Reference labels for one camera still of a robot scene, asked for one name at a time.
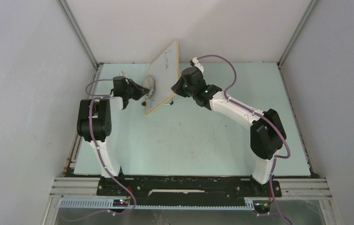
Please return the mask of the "silver mesh sponge eraser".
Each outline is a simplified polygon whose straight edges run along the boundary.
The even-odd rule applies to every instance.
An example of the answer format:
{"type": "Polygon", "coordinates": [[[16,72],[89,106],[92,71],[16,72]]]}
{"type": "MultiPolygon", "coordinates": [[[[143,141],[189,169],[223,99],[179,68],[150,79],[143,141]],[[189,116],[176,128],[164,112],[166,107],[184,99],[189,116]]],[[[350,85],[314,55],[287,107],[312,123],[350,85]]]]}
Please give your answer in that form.
{"type": "Polygon", "coordinates": [[[143,87],[149,89],[148,93],[145,94],[145,101],[142,102],[142,106],[146,106],[146,101],[153,95],[155,90],[155,80],[153,76],[149,75],[145,78],[143,82],[143,87]]]}

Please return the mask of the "wood framed whiteboard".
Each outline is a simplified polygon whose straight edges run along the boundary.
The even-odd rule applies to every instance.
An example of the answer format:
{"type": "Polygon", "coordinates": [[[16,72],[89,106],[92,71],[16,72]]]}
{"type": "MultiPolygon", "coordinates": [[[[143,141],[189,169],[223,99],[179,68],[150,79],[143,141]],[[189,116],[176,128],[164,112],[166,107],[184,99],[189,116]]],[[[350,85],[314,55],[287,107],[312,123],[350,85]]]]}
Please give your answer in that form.
{"type": "Polygon", "coordinates": [[[180,77],[179,41],[174,40],[150,65],[148,76],[154,79],[154,92],[146,100],[146,115],[150,115],[175,96],[171,87],[180,77]]]}

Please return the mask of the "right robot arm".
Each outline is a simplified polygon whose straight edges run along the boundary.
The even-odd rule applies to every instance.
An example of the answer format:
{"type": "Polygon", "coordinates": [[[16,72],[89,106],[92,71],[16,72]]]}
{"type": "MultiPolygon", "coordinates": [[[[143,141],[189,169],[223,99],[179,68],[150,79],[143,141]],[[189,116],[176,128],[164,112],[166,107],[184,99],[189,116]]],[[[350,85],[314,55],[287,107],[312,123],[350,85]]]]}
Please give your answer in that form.
{"type": "Polygon", "coordinates": [[[250,188],[257,196],[267,193],[274,158],[286,141],[279,114],[273,109],[261,111],[252,108],[232,98],[220,87],[207,84],[197,67],[183,70],[171,90],[181,97],[193,98],[200,107],[221,113],[250,131],[250,148],[257,157],[250,188]]]}

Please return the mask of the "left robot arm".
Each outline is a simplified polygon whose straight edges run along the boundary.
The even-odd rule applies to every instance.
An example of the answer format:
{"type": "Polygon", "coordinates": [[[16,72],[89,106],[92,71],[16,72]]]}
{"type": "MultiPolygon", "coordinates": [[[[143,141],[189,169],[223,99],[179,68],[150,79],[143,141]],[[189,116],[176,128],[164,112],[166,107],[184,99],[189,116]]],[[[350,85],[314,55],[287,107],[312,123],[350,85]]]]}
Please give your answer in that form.
{"type": "Polygon", "coordinates": [[[117,177],[122,174],[121,165],[108,146],[112,131],[112,113],[126,109],[131,99],[148,99],[154,92],[155,82],[149,77],[149,81],[139,85],[122,75],[104,81],[113,82],[109,94],[89,94],[91,99],[80,101],[77,133],[96,153],[101,166],[101,176],[113,178],[108,183],[108,189],[114,195],[121,195],[125,192],[126,182],[117,177]]]}

